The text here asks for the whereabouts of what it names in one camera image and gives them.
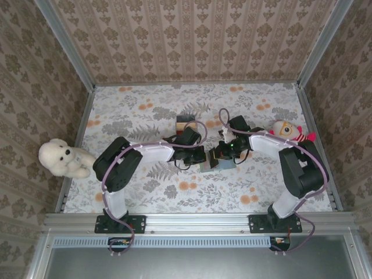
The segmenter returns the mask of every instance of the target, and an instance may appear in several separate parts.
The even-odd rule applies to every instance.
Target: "beige wall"
[[[305,90],[341,199],[371,255],[371,1],[354,0]]]
[[[98,84],[296,80],[336,0],[52,0]]]
[[[35,3],[0,1],[0,278],[21,278],[61,178],[38,161],[74,142],[87,92]]]

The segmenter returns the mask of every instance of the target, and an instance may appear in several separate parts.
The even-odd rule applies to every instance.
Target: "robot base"
[[[249,230],[251,234],[262,233],[302,233],[301,220],[292,214],[284,219],[279,218],[273,205],[267,209],[267,214],[249,215]]]
[[[105,215],[97,217],[94,233],[96,234],[130,234],[130,230],[124,225],[114,221],[103,211]],[[144,234],[146,228],[145,215],[129,215],[125,214],[121,221],[127,223],[134,230],[135,234]]]

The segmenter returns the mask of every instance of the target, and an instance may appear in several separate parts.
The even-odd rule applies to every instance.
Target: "gray leaf pattern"
[[[223,107],[231,117],[243,115],[252,128],[269,129],[281,118],[306,131],[293,84],[98,87],[93,107],[83,147],[96,157],[119,136],[134,142],[169,137],[175,134],[176,116],[184,113],[207,125],[209,150],[221,140],[218,111]],[[198,131],[204,135],[202,127]],[[65,212],[102,212],[100,186],[94,172],[73,180]],[[140,163],[126,186],[126,205],[133,213],[265,212],[283,189],[280,163],[259,152],[250,152],[236,169],[210,173],[201,173],[199,166],[180,171],[173,162]],[[311,199],[302,209],[331,210],[328,196]]]

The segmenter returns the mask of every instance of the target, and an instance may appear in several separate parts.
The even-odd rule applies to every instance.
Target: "white teddy bear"
[[[40,163],[54,176],[86,178],[95,158],[81,148],[69,147],[67,142],[54,138],[39,150]]]

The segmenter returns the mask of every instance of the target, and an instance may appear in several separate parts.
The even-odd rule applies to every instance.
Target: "plush doll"
[[[81,148],[69,147],[67,142],[54,138],[39,150],[40,163],[54,176],[86,178],[95,158]]]
[[[269,131],[270,134],[284,138],[286,140],[301,142],[304,140],[310,140],[315,142],[316,134],[310,133],[307,136],[302,134],[301,126],[294,126],[286,121],[276,121],[273,125],[273,129]]]

